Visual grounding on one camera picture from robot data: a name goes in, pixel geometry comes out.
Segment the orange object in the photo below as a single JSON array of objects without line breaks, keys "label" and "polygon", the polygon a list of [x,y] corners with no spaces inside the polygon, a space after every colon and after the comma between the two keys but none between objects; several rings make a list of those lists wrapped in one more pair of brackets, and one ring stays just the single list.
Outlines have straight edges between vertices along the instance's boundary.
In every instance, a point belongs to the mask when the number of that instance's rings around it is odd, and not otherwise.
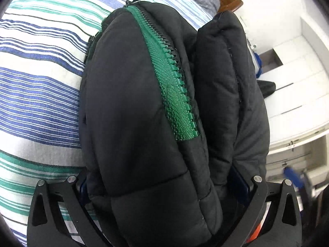
[{"label": "orange object", "polygon": [[261,231],[261,227],[262,227],[261,224],[259,224],[258,227],[256,228],[256,230],[254,231],[254,233],[250,236],[249,239],[247,239],[247,243],[249,243],[257,238],[259,232]]}]

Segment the green zipper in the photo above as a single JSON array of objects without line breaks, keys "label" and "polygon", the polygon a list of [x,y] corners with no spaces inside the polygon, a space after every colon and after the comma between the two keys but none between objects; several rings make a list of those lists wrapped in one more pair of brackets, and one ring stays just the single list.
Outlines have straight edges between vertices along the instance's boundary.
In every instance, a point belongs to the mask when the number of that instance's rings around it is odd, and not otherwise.
[{"label": "green zipper", "polygon": [[134,16],[143,34],[161,89],[166,116],[176,140],[197,137],[199,133],[191,111],[190,98],[169,43],[163,40],[138,7],[128,5],[125,8]]}]

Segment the black puffer jacket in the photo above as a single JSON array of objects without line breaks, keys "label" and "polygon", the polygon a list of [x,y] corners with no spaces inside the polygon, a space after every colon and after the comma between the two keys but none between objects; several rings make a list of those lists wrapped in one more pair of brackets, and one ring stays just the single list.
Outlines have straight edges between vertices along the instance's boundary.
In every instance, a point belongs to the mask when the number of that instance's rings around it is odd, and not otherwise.
[{"label": "black puffer jacket", "polygon": [[197,32],[173,8],[138,2],[102,32],[79,127],[103,232],[114,245],[116,229],[137,247],[206,243],[225,226],[232,161],[265,176],[269,123],[243,29],[227,11]]}]

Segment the zipper teeth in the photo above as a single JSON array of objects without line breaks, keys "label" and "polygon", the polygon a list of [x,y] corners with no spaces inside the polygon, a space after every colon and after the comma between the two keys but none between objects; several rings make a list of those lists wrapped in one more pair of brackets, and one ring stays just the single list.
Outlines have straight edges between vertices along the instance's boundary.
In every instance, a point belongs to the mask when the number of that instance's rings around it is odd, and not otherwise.
[{"label": "zipper teeth", "polygon": [[[184,110],[186,112],[186,115],[188,119],[190,120],[190,127],[192,129],[193,136],[191,138],[197,137],[199,135],[197,125],[195,122],[194,114],[192,113],[192,106],[189,103],[189,96],[188,91],[184,87],[185,82],[182,79],[182,74],[179,73],[180,67],[178,65],[178,58],[175,53],[174,48],[171,46],[170,42],[161,34],[158,30],[155,29],[154,25],[150,22],[149,18],[145,15],[145,13],[140,10],[138,7],[134,5],[129,5],[129,7],[134,7],[137,10],[137,13],[139,14],[139,17],[142,18],[142,22],[144,25],[148,26],[150,32],[153,33],[153,36],[157,39],[157,42],[159,46],[162,48],[162,52],[164,53],[166,59],[168,60],[170,64],[170,69],[173,74],[173,76],[176,78],[176,83],[178,86],[178,89],[182,95],[183,101],[184,101]],[[168,114],[168,119],[173,121],[173,117]],[[175,135],[176,140],[186,140],[187,138],[181,138],[179,135]]]}]

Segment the bed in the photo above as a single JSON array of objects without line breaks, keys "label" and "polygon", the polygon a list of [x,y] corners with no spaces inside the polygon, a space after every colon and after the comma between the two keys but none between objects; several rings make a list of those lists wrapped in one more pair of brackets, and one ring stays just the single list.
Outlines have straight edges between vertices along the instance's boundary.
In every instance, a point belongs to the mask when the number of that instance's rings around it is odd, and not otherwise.
[{"label": "bed", "polygon": [[[193,0],[148,1],[174,7],[195,29],[212,19]],[[24,246],[38,180],[63,181],[84,166],[78,104],[87,43],[124,3],[13,0],[0,20],[0,213]],[[65,205],[60,209],[82,242]]]}]

